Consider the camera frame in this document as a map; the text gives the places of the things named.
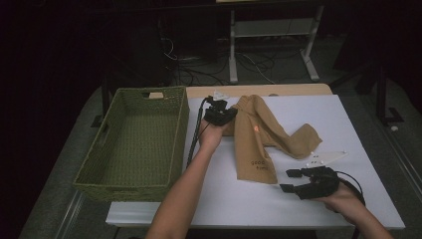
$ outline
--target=person's hand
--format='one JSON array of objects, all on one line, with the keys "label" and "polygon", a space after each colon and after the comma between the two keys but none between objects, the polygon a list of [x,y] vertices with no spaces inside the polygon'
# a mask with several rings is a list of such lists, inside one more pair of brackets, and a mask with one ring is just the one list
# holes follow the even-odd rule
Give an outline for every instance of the person's hand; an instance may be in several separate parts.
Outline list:
[{"label": "person's hand", "polygon": [[368,213],[366,207],[353,191],[342,182],[338,186],[338,190],[332,195],[314,200],[323,202],[328,210],[340,213],[348,222],[354,225],[359,218]]},{"label": "person's hand", "polygon": [[202,119],[201,126],[199,127],[199,143],[201,148],[214,152],[220,144],[223,131],[226,127],[228,127],[227,123],[223,126],[216,126]]}]

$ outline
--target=person's arm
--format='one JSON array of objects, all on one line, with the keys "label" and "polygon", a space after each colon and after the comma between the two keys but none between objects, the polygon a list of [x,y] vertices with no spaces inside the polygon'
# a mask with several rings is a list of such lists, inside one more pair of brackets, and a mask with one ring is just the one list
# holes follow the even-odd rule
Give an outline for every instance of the person's arm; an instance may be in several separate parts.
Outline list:
[{"label": "person's arm", "polygon": [[340,213],[348,222],[359,229],[364,238],[393,238],[378,219],[357,199],[343,183],[338,191],[328,197],[317,198],[329,210]]},{"label": "person's arm", "polygon": [[221,141],[224,128],[202,120],[198,152],[158,207],[146,234],[147,239],[185,238],[195,214],[208,164]]}]

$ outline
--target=wicker basket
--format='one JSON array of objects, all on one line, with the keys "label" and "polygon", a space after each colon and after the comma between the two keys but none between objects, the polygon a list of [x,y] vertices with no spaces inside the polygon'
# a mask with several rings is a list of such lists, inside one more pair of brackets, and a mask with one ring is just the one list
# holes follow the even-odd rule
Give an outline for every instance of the wicker basket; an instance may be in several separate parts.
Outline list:
[{"label": "wicker basket", "polygon": [[161,201],[182,172],[188,119],[184,87],[117,90],[74,186],[94,200]]}]

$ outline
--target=beige fabric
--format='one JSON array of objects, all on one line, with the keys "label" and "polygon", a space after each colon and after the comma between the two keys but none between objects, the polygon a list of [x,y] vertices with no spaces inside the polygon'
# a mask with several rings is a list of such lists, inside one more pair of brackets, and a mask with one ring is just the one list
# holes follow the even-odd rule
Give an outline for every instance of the beige fabric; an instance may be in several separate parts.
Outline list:
[{"label": "beige fabric", "polygon": [[234,135],[238,179],[277,183],[265,146],[274,146],[293,158],[304,158],[322,142],[307,123],[292,135],[286,134],[259,96],[243,96],[233,108],[238,113],[225,135]]}]

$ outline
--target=white tabletop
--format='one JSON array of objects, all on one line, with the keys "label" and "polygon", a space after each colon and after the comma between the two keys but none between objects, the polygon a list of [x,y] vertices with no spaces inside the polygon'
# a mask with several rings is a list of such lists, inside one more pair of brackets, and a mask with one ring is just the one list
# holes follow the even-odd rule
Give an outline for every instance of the white tabletop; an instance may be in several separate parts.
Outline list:
[{"label": "white tabletop", "polygon": [[[374,170],[338,96],[263,97],[280,125],[292,134],[304,123],[313,126],[322,143],[316,152],[343,151],[348,156],[329,164],[356,178],[363,188],[366,205],[389,229],[404,228],[394,204]],[[190,148],[202,99],[190,99],[185,161]],[[238,98],[227,100],[228,106]],[[276,168],[279,183],[301,185],[304,178],[288,178],[286,170],[306,167],[310,158],[293,159],[274,148],[266,148]],[[279,184],[238,180],[233,137],[224,137],[209,165],[192,227],[319,229],[350,226],[339,214],[315,201],[299,200],[284,193]],[[149,225],[158,202],[113,202],[106,223],[115,226]]]}]

